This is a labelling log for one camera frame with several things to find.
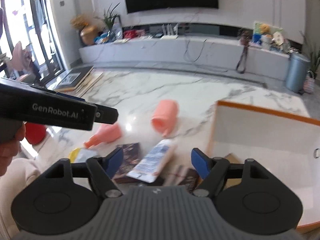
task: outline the white wall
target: white wall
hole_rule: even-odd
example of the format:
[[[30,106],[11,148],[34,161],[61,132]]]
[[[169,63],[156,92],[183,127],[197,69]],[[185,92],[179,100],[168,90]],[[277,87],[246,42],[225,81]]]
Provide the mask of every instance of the white wall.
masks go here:
[[[102,15],[103,9],[120,2],[116,11],[124,26],[162,22],[216,23],[253,28],[262,21],[284,28],[289,39],[302,43],[305,0],[219,0],[219,9],[170,8],[127,14],[125,0],[78,0],[82,13]]]
[[[60,1],[64,1],[65,5],[60,6]],[[79,36],[70,25],[70,20],[76,15],[75,0],[47,0],[48,2],[52,11],[51,14],[48,9],[49,20],[54,21],[53,32],[58,36],[58,48],[60,47],[66,67],[70,67],[72,62],[80,58],[79,48],[81,47]]]
[[[320,0],[306,0],[306,37],[320,46]]]

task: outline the orange trim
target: orange trim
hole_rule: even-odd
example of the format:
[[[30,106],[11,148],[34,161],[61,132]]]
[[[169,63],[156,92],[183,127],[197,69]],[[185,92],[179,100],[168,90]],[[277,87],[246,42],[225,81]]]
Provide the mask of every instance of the orange trim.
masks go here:
[[[228,106],[228,107],[238,108],[238,109],[245,109],[248,111],[254,111],[254,112],[259,112],[259,113],[264,113],[264,114],[276,115],[279,117],[284,117],[284,118],[293,119],[293,120],[297,120],[300,122],[305,122],[305,123],[310,123],[310,124],[320,126],[319,120],[312,119],[309,117],[304,117],[304,116],[297,115],[297,114],[291,114],[291,113],[286,113],[286,112],[282,112],[282,111],[277,111],[277,110],[273,110],[273,109],[269,109],[269,108],[263,108],[263,107],[259,107],[259,106],[253,106],[253,105],[244,105],[244,104],[240,104],[240,103],[234,103],[234,102],[223,101],[223,100],[217,101],[217,105],[218,106]]]
[[[320,227],[320,221],[318,222],[314,222],[314,223],[311,223],[311,224],[306,224],[306,225],[302,225],[302,226],[298,226],[296,228],[296,231],[300,234],[305,234],[307,232],[310,232],[312,230],[315,230],[317,228]]]

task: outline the book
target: book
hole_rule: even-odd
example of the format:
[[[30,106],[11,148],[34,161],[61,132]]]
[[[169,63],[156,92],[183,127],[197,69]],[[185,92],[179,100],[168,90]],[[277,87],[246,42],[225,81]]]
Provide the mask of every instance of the book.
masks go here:
[[[93,87],[103,77],[103,71],[92,71],[78,86],[78,88],[70,93],[75,97],[82,97],[90,88]]]
[[[58,92],[65,92],[77,89],[81,82],[83,82],[84,79],[89,75],[92,69],[93,66],[73,68],[68,75],[61,80],[54,90]]]
[[[192,193],[199,180],[199,174],[186,166],[175,165],[167,174],[163,186],[185,185],[186,190]]]
[[[140,158],[140,144],[121,144],[116,147],[122,148],[123,150],[123,162],[114,175],[113,179],[117,183],[134,183],[137,180],[127,177],[127,173],[130,172],[141,160]]]

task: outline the human hand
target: human hand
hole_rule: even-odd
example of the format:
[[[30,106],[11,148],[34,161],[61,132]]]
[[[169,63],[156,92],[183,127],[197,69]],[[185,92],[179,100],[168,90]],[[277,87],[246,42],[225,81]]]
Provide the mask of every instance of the human hand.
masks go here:
[[[7,167],[12,161],[12,157],[17,155],[19,151],[19,141],[22,141],[25,135],[26,127],[23,123],[14,136],[14,139],[0,144],[0,176],[5,174]]]

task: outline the pink fabric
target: pink fabric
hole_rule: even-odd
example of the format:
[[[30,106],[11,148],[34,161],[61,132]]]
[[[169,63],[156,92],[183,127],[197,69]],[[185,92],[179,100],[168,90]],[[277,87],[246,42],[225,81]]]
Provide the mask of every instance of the pink fabric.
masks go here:
[[[24,188],[41,174],[36,162],[17,158],[0,177],[0,239],[10,240],[19,232],[11,215],[11,203]]]
[[[12,59],[7,63],[9,67],[14,68],[17,71],[27,70],[31,71],[29,68],[30,62],[32,60],[32,54],[30,51],[22,49],[21,41],[19,41],[14,47],[12,53]]]
[[[153,128],[167,137],[175,127],[179,105],[177,101],[171,99],[161,100],[152,116],[151,124]]]

